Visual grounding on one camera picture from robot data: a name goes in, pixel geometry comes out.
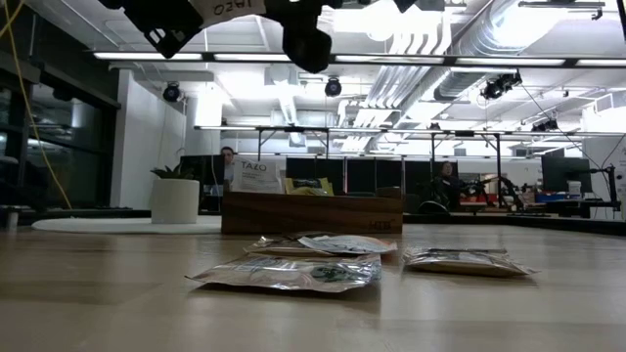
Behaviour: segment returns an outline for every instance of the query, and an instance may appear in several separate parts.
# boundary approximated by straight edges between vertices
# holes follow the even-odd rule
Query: silver tea bag packet
[[[511,260],[505,249],[408,248],[406,268],[433,273],[514,277],[537,273]]]
[[[336,254],[385,254],[398,250],[395,242],[385,242],[365,236],[306,236],[298,241],[305,246]]]
[[[188,279],[205,284],[343,292],[380,279],[377,254],[353,258],[247,254]]]
[[[335,256],[333,253],[309,248],[296,240],[273,240],[265,237],[244,247],[244,251],[277,256]]]

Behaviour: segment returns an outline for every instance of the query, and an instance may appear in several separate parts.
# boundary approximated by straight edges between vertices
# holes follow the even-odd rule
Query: wooden table
[[[401,236],[389,236],[402,240]],[[527,280],[406,273],[339,295],[183,278],[256,237],[0,233],[1,351],[624,351],[626,241],[405,225],[402,245],[505,247]]]

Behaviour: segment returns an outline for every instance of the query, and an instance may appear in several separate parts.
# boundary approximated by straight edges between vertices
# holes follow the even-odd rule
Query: label tag
[[[266,12],[264,0],[191,0],[191,3],[204,19],[204,28],[237,17]]]

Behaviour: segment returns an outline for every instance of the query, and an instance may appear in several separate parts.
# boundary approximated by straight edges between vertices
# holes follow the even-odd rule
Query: tazo label
[[[263,165],[263,164],[259,164],[259,163],[251,163],[251,162],[245,162],[244,160],[242,160],[242,164],[244,165],[244,169],[252,169],[254,171],[267,171],[267,166]]]
[[[191,3],[204,19],[203,27],[266,12],[264,0],[191,0]]]
[[[235,157],[231,189],[234,192],[282,194],[284,190],[278,164]]]

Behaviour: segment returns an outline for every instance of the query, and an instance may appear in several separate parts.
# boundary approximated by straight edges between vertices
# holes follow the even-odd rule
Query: man
[[[446,161],[441,165],[441,183],[443,184],[443,192],[448,198],[448,209],[454,209],[461,205],[461,198],[464,196],[461,194],[461,187],[463,182],[452,174],[452,163]]]
[[[221,154],[224,155],[224,181],[232,183],[235,175],[235,151],[230,147],[224,147]]]

